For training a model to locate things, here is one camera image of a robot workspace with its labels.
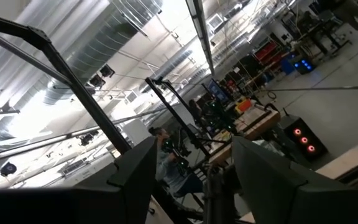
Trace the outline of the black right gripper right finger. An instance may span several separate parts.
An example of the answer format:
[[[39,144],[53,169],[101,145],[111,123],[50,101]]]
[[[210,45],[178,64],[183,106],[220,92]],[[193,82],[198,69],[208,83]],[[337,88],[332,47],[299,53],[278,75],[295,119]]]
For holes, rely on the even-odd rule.
[[[232,139],[232,155],[256,224],[358,224],[358,188],[240,136]]]

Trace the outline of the person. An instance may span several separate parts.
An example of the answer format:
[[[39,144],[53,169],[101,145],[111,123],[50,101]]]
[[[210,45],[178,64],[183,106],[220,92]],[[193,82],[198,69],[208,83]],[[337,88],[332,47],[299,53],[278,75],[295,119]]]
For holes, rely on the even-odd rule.
[[[203,193],[202,181],[193,173],[186,173],[180,167],[180,157],[163,149],[170,135],[161,127],[149,128],[149,133],[157,138],[157,168],[155,178],[168,185],[169,192],[176,198],[187,194]]]
[[[358,3],[354,0],[338,0],[338,3],[333,10],[334,15],[358,31]]]

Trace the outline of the black monitor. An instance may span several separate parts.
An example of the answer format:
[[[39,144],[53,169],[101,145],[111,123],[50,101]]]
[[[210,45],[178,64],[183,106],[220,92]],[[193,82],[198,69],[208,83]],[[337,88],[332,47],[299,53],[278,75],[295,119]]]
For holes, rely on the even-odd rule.
[[[207,89],[221,103],[223,103],[223,104],[229,103],[230,99],[228,98],[228,96],[225,94],[223,89],[218,85],[218,83],[214,79],[211,79],[209,81],[209,83],[207,85]]]

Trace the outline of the black ceiling dome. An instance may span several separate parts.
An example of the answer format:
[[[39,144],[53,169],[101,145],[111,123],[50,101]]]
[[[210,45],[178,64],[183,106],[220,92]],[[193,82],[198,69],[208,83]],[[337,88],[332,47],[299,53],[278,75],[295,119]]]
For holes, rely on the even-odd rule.
[[[10,174],[14,174],[16,171],[17,171],[17,167],[12,163],[7,162],[3,167],[1,167],[0,174],[3,177],[7,177]]]

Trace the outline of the silver ventilation duct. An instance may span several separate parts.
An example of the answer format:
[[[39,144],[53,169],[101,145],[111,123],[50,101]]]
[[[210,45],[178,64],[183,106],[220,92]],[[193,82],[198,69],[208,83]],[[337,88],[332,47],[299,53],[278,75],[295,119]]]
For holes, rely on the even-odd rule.
[[[86,83],[160,12],[163,0],[41,0],[49,37]]]

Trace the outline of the black machine with blue lights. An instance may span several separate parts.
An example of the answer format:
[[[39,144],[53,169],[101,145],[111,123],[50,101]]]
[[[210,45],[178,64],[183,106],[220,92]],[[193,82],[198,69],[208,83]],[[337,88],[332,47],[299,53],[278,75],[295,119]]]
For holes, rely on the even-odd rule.
[[[308,57],[295,57],[291,60],[291,63],[295,70],[301,75],[310,73],[316,68],[316,65]]]

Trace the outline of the black computer tower red fans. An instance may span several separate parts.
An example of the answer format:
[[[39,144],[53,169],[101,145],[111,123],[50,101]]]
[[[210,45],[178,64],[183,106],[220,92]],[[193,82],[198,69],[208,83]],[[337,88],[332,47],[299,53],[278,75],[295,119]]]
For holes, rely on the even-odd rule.
[[[301,117],[285,115],[280,126],[308,161],[315,161],[328,153],[326,146]]]

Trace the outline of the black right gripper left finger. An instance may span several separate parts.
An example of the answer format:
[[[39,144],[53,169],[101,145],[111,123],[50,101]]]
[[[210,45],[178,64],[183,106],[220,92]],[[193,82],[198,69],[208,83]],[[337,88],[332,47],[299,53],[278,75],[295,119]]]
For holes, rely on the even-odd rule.
[[[148,137],[76,185],[73,224],[144,224],[155,185],[157,142]]]

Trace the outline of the long ceiling light fixture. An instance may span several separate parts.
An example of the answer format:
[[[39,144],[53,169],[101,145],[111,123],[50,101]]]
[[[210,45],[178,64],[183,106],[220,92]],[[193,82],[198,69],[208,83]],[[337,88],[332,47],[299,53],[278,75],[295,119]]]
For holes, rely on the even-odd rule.
[[[206,61],[209,65],[209,70],[212,76],[215,75],[213,57],[211,54],[211,47],[209,41],[209,35],[207,30],[207,25],[204,16],[203,2],[202,0],[185,0],[188,7],[193,25],[195,27],[197,36],[201,42],[201,47],[203,49]]]

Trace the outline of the black overhead gantry frame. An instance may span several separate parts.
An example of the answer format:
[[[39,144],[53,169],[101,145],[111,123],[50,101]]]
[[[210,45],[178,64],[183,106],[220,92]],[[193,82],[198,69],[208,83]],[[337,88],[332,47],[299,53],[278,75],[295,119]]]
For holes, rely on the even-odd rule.
[[[28,44],[42,51],[48,61],[52,64],[52,68],[48,67],[40,60],[0,36],[1,47],[68,86],[69,89],[77,96],[87,112],[96,121],[96,124],[101,128],[110,142],[113,143],[115,148],[121,154],[124,154],[131,149],[131,146],[126,142],[115,125],[108,118],[107,114],[101,109],[96,100],[80,82],[79,78],[77,78],[77,76],[69,68],[44,31],[35,27],[24,26],[0,17],[0,32],[20,37]]]

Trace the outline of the red cabinet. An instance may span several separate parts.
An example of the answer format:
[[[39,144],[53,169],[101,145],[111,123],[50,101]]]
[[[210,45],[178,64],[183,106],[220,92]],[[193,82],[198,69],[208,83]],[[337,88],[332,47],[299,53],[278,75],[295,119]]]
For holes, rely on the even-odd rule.
[[[274,52],[277,50],[279,46],[280,45],[277,44],[276,42],[269,41],[263,46],[261,46],[261,48],[255,51],[254,57],[261,64],[266,64],[270,60],[270,58],[273,57]]]

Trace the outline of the orange yellow box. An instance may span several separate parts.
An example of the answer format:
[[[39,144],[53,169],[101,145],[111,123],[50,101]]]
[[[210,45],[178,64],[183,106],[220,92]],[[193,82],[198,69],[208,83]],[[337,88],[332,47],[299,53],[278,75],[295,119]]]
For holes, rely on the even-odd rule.
[[[235,102],[234,111],[240,115],[252,106],[252,101],[249,98],[239,99]]]

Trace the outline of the grey metal stand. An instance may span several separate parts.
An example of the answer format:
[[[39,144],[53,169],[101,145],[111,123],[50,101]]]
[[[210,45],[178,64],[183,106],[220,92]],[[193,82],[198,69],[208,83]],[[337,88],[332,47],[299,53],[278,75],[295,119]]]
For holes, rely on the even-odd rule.
[[[204,184],[204,224],[226,224],[230,218],[224,189],[223,169],[210,165]]]

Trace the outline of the neighbouring wooden table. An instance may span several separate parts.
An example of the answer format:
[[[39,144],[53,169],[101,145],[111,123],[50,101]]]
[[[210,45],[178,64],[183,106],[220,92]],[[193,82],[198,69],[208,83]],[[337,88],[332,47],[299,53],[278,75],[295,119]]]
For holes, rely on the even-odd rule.
[[[238,132],[242,131],[246,139],[253,141],[276,126],[280,120],[281,115],[278,111],[269,108],[265,110],[255,105],[236,119],[234,124]],[[213,142],[209,152],[211,153],[209,163],[223,164],[231,157],[231,143]]]

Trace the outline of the black neighbouring rig frame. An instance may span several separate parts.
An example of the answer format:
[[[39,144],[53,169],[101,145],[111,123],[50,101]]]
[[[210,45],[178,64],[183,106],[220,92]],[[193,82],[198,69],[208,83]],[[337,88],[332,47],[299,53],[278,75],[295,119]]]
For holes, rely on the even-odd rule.
[[[189,111],[189,107],[187,103],[184,101],[184,99],[180,96],[180,94],[174,89],[172,84],[168,81],[163,81],[161,78],[159,79],[152,79],[152,78],[146,78],[145,82],[148,84],[148,86],[153,90],[153,92],[158,96],[160,101],[165,105],[165,107],[169,110],[169,112],[173,115],[173,117],[179,122],[181,127],[184,129],[184,131],[187,133],[188,137],[190,138],[191,143],[197,148],[201,149],[201,151],[204,153],[206,157],[211,157],[211,154],[209,151],[204,147],[204,145],[201,143],[201,141],[208,141],[208,142],[216,142],[216,143],[222,143],[221,149],[229,146],[232,141],[220,141],[220,140],[212,140],[212,139],[202,139],[196,137],[194,133],[191,132],[190,128],[185,124],[183,119],[179,116],[179,114],[175,111],[173,106],[165,99],[163,94],[158,89],[158,85],[162,85],[168,90],[170,90],[179,100],[179,102]]]

